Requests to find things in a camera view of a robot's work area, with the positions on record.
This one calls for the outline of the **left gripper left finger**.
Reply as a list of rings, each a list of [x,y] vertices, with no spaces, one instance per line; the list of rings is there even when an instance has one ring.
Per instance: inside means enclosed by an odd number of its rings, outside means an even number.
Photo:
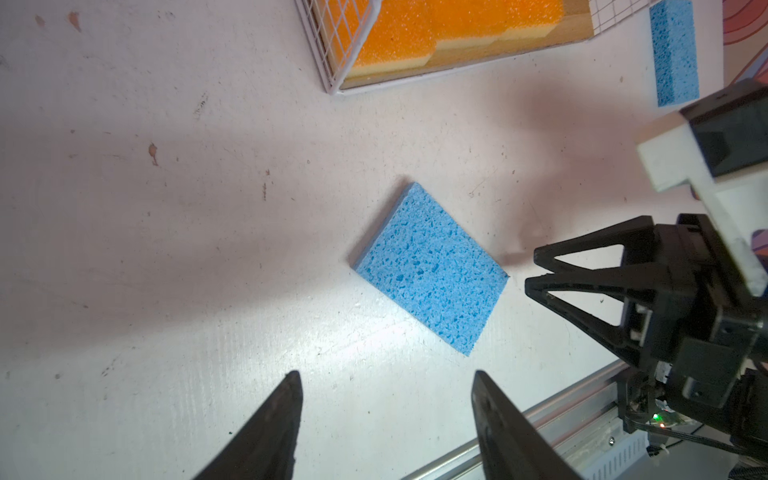
[[[289,372],[198,479],[290,479],[295,466],[303,388]]]

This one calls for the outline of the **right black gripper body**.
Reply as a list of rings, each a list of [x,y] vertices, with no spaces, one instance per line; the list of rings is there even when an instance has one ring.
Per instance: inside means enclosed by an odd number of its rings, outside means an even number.
[[[643,370],[667,363],[665,398],[686,414],[730,413],[757,397],[743,365],[767,359],[767,299],[752,296],[709,218],[673,224],[644,218],[625,245],[624,267],[640,266],[642,302],[625,302],[623,325]]]

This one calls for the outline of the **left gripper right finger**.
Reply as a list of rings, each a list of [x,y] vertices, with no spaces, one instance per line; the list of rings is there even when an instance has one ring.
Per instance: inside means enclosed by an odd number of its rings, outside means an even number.
[[[475,373],[471,402],[487,479],[580,478],[483,370]]]

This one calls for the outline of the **blue sponge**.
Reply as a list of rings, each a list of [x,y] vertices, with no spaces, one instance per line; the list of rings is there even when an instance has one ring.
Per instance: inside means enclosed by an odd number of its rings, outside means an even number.
[[[416,182],[403,189],[353,269],[464,356],[508,282],[503,268]]]
[[[649,11],[659,107],[699,98],[693,4],[665,0]]]

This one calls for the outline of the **orange sponge with pale back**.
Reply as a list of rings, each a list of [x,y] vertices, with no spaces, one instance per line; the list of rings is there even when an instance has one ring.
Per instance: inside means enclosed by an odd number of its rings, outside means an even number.
[[[352,40],[360,30],[366,1],[316,1],[334,71],[342,67]],[[424,66],[436,51],[430,9],[426,1],[384,1],[379,15],[348,72],[350,77],[376,75]]]

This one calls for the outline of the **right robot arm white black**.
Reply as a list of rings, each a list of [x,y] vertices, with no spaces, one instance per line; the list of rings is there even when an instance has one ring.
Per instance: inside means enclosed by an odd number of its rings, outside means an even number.
[[[753,296],[709,218],[640,216],[537,248],[526,295],[628,365],[625,429],[653,431],[660,402],[767,457],[767,302]]]

